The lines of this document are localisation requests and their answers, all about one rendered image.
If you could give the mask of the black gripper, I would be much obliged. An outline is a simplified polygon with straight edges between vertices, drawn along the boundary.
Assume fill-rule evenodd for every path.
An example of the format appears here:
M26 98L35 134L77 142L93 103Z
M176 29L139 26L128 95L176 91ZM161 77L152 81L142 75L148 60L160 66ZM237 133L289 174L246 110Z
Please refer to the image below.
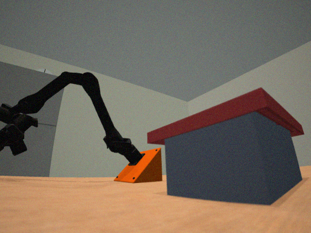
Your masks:
M0 130L0 151L5 146L14 146L24 139L24 127L18 121L12 121Z

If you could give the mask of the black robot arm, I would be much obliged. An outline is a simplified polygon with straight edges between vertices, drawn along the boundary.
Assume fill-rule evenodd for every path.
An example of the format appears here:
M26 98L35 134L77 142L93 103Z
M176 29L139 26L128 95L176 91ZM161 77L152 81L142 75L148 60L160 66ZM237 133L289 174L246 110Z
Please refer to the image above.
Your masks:
M60 76L38 92L21 99L14 107L8 104L2 104L0 107L0 121L6 124L9 124L12 121L18 121L24 127L25 131L31 126L38 127L37 118L33 118L27 114L37 113L49 98L54 96L69 83L81 85L91 98L105 130L106 136L103 140L106 143L107 148L112 152L118 152L119 154L124 155L130 162L128 166L135 166L145 153L140 153L136 147L131 144L129 138L123 138L116 130L103 102L99 82L90 72L84 74L67 71L62 72ZM10 149L14 156L27 151L23 140L14 146L10 146Z

